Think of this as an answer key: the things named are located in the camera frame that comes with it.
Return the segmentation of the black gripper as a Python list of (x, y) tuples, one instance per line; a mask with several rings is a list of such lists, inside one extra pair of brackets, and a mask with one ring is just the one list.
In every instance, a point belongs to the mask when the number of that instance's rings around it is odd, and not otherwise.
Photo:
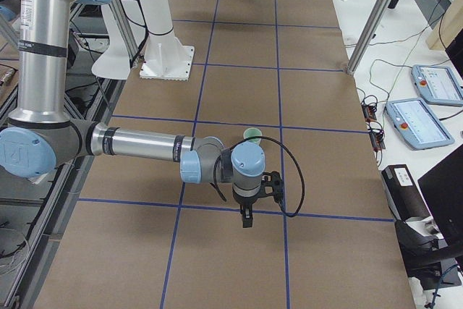
[(239, 204), (240, 213), (242, 215), (242, 227), (252, 227), (252, 205), (258, 200), (257, 195), (245, 197), (233, 192), (233, 198)]

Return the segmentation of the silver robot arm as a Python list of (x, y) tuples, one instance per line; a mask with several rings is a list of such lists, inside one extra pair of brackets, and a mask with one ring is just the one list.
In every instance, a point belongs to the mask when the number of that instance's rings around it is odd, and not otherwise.
[(81, 156), (133, 156), (177, 162), (184, 182), (232, 185), (244, 227), (263, 197), (263, 149), (249, 141), (226, 149), (214, 137), (195, 138), (108, 127), (64, 113), (70, 8), (76, 1), (21, 0), (17, 107), (1, 131), (1, 165), (37, 177)]

